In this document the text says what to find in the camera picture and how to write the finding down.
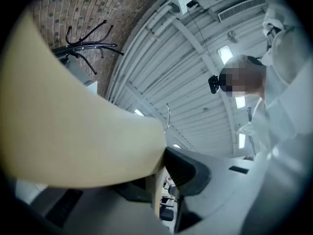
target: brick wall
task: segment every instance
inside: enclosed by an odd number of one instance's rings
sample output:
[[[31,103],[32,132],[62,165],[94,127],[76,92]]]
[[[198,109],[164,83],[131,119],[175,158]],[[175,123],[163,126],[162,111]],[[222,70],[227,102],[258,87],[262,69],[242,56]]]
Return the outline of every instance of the brick wall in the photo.
[[[31,9],[34,22],[50,49],[66,45],[65,35],[69,26],[72,26],[70,42],[76,42],[106,19],[108,23],[96,30],[87,41],[100,40],[113,24],[111,35],[105,42],[118,44],[116,49],[122,50],[136,23],[155,2],[156,0],[34,0]],[[80,53],[98,72],[98,75],[93,75],[86,63],[79,59],[89,77],[98,81],[98,94],[104,96],[118,54],[104,50],[104,58],[101,58],[100,50],[85,50]]]

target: metal hook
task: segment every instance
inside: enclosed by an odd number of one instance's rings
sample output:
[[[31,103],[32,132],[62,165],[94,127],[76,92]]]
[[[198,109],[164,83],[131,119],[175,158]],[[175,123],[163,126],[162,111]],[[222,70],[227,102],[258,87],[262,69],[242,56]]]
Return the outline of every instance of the metal hook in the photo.
[[[167,107],[167,111],[168,111],[168,118],[167,118],[167,126],[166,129],[164,131],[164,133],[168,130],[168,128],[170,127],[170,117],[171,117],[171,110],[170,110],[170,104],[166,103],[166,107]]]
[[[69,33],[71,32],[71,30],[72,30],[72,26],[70,26],[70,27],[68,27],[68,31],[67,31],[67,34],[66,34],[66,36],[65,36],[65,40],[66,40],[66,42],[69,44],[69,45],[77,45],[77,44],[80,44],[81,42],[83,42],[84,40],[86,40],[87,38],[88,38],[88,36],[90,36],[97,28],[99,28],[101,25],[103,25],[103,24],[106,24],[108,21],[107,20],[104,20],[101,24],[99,24],[96,28],[94,28],[91,32],[89,32],[84,38],[80,38],[79,39],[79,41],[77,41],[77,42],[75,42],[75,43],[71,43],[69,40],[68,40],[68,35],[69,35]],[[101,39],[101,40],[99,40],[99,41],[96,41],[96,42],[85,42],[85,43],[99,43],[99,42],[101,42],[101,41],[103,41],[103,40],[105,40],[107,37],[108,37],[108,35],[109,35],[109,33],[110,33],[110,31],[112,30],[112,28],[113,28],[113,25],[111,25],[111,28],[109,29],[109,32],[107,33],[107,35],[103,38],[103,39]]]
[[[100,40],[98,40],[98,41],[84,42],[84,43],[85,43],[85,44],[97,44],[97,43],[100,43],[100,42],[106,40],[106,38],[109,36],[109,34],[110,34],[110,32],[111,32],[112,29],[113,29],[113,25],[111,25],[111,27],[110,27],[108,33],[105,35],[104,38],[102,38],[102,39],[100,39]]]
[[[246,111],[248,112],[248,121],[251,122],[252,121],[252,108],[251,108],[251,106],[247,107]],[[253,138],[250,135],[248,138],[249,138],[249,141],[250,141],[251,146],[252,146],[253,154],[256,156]]]
[[[88,62],[88,60],[86,59],[86,57],[84,57],[82,54],[77,53],[77,52],[74,52],[74,51],[70,51],[70,52],[69,52],[69,55],[72,55],[72,56],[74,56],[74,57],[76,57],[76,58],[81,57],[82,59],[85,60],[86,64],[89,66],[89,68],[92,70],[92,72],[93,72],[95,75],[98,74],[98,72],[96,72],[96,71],[94,70],[94,68],[92,67],[92,65],[90,64],[90,62]]]

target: ceiling light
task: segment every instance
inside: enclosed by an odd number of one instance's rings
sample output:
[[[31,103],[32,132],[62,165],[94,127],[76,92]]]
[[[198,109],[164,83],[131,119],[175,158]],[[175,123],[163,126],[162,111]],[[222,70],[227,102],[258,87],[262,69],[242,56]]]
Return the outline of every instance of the ceiling light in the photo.
[[[236,98],[237,109],[243,108],[246,106],[246,98],[244,96]]]
[[[245,134],[239,134],[239,149],[244,148],[246,142],[246,136]]]
[[[224,64],[226,64],[226,62],[234,56],[233,53],[231,53],[231,50],[228,45],[218,49],[217,52],[220,55]]]
[[[139,116],[144,116],[138,109],[135,110],[135,113],[136,113],[137,115],[139,115]]]

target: black metal coat hook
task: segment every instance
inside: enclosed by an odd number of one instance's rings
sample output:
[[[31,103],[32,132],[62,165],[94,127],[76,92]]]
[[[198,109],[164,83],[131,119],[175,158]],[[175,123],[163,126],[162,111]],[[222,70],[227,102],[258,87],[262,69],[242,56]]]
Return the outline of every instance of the black metal coat hook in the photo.
[[[119,55],[124,56],[124,53],[113,49],[112,47],[117,47],[116,44],[101,44],[102,41],[106,40],[107,37],[109,36],[109,34],[111,33],[112,29],[113,29],[113,25],[111,25],[111,27],[109,28],[107,34],[105,35],[104,38],[98,40],[98,41],[89,41],[89,42],[85,42],[85,40],[96,30],[98,29],[100,26],[106,24],[108,21],[104,20],[101,24],[99,24],[96,28],[94,28],[91,32],[89,32],[84,38],[80,38],[77,42],[75,43],[71,43],[68,40],[68,36],[72,30],[72,26],[68,27],[67,30],[67,34],[65,37],[66,42],[68,43],[68,46],[64,46],[64,47],[59,47],[59,48],[55,48],[52,49],[51,51],[53,52],[53,54],[56,57],[61,57],[66,55],[66,58],[68,57],[68,55],[74,56],[76,58],[83,58],[86,62],[86,64],[90,67],[90,69],[92,70],[92,72],[97,75],[98,72],[95,71],[95,69],[92,67],[92,65],[90,64],[90,62],[86,59],[86,57],[84,57],[82,54],[77,53],[78,51],[81,50],[85,50],[85,49],[99,49],[101,51],[101,58],[104,58],[103,55],[103,49],[108,49],[111,50]]]

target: air vent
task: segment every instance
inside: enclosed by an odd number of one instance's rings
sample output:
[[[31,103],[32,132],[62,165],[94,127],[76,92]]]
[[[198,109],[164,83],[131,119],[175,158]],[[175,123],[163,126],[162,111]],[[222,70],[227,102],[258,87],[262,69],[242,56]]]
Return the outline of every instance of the air vent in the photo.
[[[237,5],[234,5],[220,13],[218,13],[218,17],[220,22],[225,21],[241,12],[247,11],[249,9],[253,9],[259,6],[263,6],[266,4],[266,0],[246,0]]]

